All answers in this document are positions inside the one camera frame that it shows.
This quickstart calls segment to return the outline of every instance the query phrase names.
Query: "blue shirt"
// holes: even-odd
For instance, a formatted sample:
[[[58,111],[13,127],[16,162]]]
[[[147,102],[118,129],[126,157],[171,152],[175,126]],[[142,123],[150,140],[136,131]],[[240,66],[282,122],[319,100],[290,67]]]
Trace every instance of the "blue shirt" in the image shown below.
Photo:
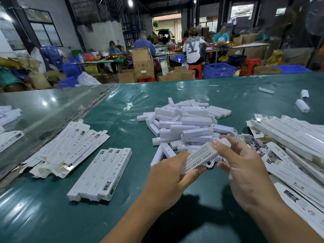
[[[145,38],[140,38],[139,40],[135,41],[134,48],[149,48],[152,57],[156,56],[154,45],[149,40],[146,40]]]
[[[110,54],[121,54],[121,51],[117,47],[115,47],[115,48],[109,48],[108,51],[109,51]]]
[[[218,32],[213,39],[213,42],[228,42],[228,41],[229,41],[229,35],[226,32],[224,32],[223,35],[221,35],[221,33]]]

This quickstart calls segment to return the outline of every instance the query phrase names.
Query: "teal shirt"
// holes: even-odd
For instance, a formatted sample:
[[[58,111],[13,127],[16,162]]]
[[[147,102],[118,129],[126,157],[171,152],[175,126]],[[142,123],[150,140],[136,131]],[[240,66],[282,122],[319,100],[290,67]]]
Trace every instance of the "teal shirt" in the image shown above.
[[[213,42],[228,42],[229,41],[229,35],[224,32],[223,35],[221,35],[220,32],[216,33],[214,36]]]

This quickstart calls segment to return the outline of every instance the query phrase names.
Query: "hand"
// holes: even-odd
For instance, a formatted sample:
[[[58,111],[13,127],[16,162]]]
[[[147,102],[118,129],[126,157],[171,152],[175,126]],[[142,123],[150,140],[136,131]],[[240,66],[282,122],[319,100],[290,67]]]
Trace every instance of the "hand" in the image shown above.
[[[213,141],[213,147],[228,161],[218,162],[217,167],[229,175],[231,190],[237,203],[246,212],[251,212],[264,203],[284,203],[260,156],[238,139],[227,135],[220,138],[228,139],[232,147]]]
[[[206,170],[204,166],[197,167],[181,179],[181,168],[189,155],[188,152],[181,152],[152,167],[139,198],[143,206],[162,214],[176,204],[184,190]]]

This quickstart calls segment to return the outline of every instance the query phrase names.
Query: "fingernail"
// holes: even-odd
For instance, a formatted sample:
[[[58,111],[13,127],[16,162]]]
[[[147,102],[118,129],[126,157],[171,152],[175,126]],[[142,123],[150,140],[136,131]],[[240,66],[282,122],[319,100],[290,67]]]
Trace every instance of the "fingernail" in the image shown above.
[[[202,174],[205,172],[207,168],[205,166],[203,166],[202,168],[199,169],[199,174]]]
[[[214,146],[214,147],[217,147],[219,144],[221,144],[220,141],[218,141],[218,140],[213,140],[213,146]]]

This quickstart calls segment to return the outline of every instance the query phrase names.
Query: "red plastic stool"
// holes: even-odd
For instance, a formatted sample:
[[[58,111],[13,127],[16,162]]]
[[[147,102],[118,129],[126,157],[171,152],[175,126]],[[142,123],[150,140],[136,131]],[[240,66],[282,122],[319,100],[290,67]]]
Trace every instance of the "red plastic stool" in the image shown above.
[[[196,79],[202,79],[202,73],[201,73],[201,65],[189,65],[188,70],[195,70],[196,71]]]
[[[143,78],[139,80],[140,83],[149,83],[149,82],[156,82],[155,77],[151,78]]]
[[[258,66],[261,66],[261,59],[245,59],[241,68],[240,76],[254,75],[254,69]]]
[[[159,71],[160,71],[160,62],[159,62],[159,58],[153,58],[153,61],[156,62],[156,71],[159,72]]]

